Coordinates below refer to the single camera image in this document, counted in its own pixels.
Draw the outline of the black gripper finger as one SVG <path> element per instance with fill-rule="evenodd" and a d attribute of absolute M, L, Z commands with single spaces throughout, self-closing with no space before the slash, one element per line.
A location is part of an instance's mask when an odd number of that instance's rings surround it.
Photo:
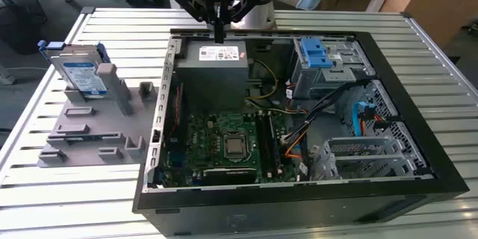
<path fill-rule="evenodd" d="M 222 19 L 214 0 L 175 0 L 197 22 L 205 22 L 214 32 L 215 43 L 222 43 Z"/>
<path fill-rule="evenodd" d="M 231 6 L 232 0 L 220 2 L 220 43 L 226 38 L 226 26 L 239 22 L 262 0 L 242 0 Z"/>

